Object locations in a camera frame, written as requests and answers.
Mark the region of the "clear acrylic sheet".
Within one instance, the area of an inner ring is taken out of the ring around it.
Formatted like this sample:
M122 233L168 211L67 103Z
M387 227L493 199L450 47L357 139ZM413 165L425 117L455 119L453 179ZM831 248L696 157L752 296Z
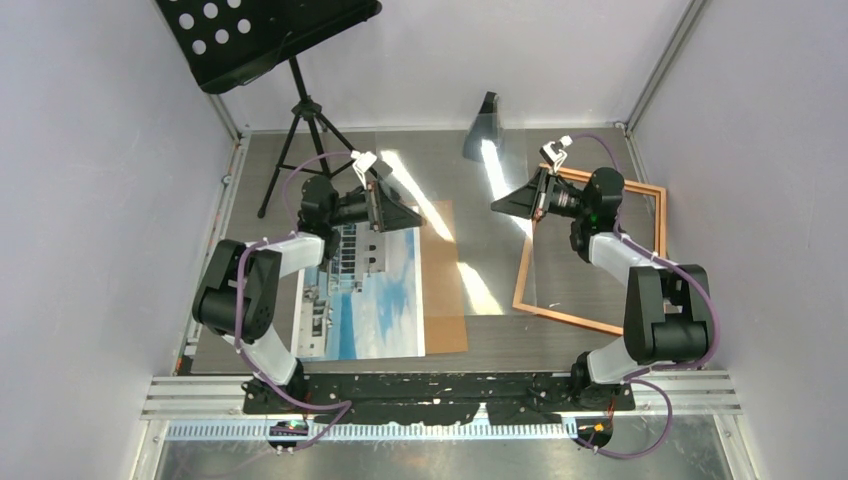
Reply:
M508 128L463 155L464 130L384 130L375 135L390 180L421 208L439 238L457 250L448 264L459 277L465 311L510 315L529 220L492 210L494 201L524 185L533 170L527 133Z

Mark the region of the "building and sky photo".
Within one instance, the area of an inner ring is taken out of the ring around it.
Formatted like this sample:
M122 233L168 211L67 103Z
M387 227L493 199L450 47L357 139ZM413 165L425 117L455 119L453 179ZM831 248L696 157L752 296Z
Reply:
M338 227L326 268L299 273L292 351L303 361L425 355L420 229Z

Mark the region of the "orange wooden picture frame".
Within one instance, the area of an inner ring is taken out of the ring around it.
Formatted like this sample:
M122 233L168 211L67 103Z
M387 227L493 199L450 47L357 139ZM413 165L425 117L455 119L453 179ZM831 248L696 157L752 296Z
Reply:
M653 250L660 256L667 255L667 190L664 187L641 183L633 180L624 180L624 190L631 194L648 197L653 205ZM558 312L550 308L530 305L524 302L524 292L529 277L529 269L532 261L533 237L524 240L518 274L512 298L512 308L520 312L529 313L540 318L561 322L582 329L596 331L613 336L622 336L623 328L610 325L601 321L579 317L576 315Z

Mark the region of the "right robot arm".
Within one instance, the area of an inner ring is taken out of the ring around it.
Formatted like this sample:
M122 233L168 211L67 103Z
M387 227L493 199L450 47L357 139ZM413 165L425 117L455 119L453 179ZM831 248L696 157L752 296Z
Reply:
M589 411L653 368L699 367L717 335L706 271L649 252L621 229L625 186L611 167L595 170L581 187L540 167L525 185L491 204L492 211L520 219L570 219L572 251L626 289L621 334L580 354L571 367L568 395Z

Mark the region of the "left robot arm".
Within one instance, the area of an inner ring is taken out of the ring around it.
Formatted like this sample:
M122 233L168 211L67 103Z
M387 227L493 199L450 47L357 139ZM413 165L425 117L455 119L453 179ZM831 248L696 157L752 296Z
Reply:
M367 180L345 195L321 175L301 188L297 228L280 240L217 243L192 305L193 319L228 341L255 379L247 390L268 394L280 412L315 410L306 401L302 362L272 325L281 278L308 268L327 270L341 230L365 224L375 233L421 227L422 216L383 180Z

